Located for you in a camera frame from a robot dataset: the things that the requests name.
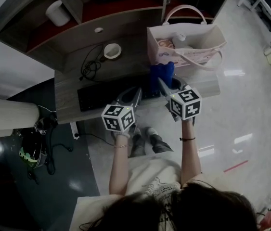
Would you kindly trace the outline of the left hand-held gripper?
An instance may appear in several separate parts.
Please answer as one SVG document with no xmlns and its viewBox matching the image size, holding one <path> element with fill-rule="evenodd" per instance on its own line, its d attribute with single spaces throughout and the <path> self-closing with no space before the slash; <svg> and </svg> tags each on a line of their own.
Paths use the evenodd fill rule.
<svg viewBox="0 0 271 231">
<path fill-rule="evenodd" d="M 125 132 L 135 124 L 135 111 L 142 100 L 142 88 L 131 87 L 117 97 L 112 104 L 108 104 L 101 117 L 106 130 Z"/>
</svg>

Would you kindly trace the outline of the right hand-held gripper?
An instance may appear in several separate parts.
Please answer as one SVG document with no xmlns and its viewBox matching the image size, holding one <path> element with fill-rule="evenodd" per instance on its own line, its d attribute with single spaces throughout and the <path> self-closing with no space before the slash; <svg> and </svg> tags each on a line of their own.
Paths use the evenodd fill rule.
<svg viewBox="0 0 271 231">
<path fill-rule="evenodd" d="M 187 85 L 184 79 L 172 78 L 171 89 L 161 78 L 158 78 L 158 83 L 167 100 L 165 107 L 175 121 L 193 121 L 194 117 L 201 113 L 202 97 L 197 89 Z"/>
</svg>

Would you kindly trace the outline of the person's left hand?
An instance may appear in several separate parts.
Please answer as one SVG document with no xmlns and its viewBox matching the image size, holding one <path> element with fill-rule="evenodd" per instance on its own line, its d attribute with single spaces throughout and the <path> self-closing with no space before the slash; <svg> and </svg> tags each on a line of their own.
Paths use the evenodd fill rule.
<svg viewBox="0 0 271 231">
<path fill-rule="evenodd" d="M 115 140 L 115 141 L 117 140 L 118 136 L 124 136 L 127 139 L 129 139 L 130 138 L 129 128 L 126 129 L 125 131 L 112 131 L 111 136 L 112 136 L 113 140 Z"/>
</svg>

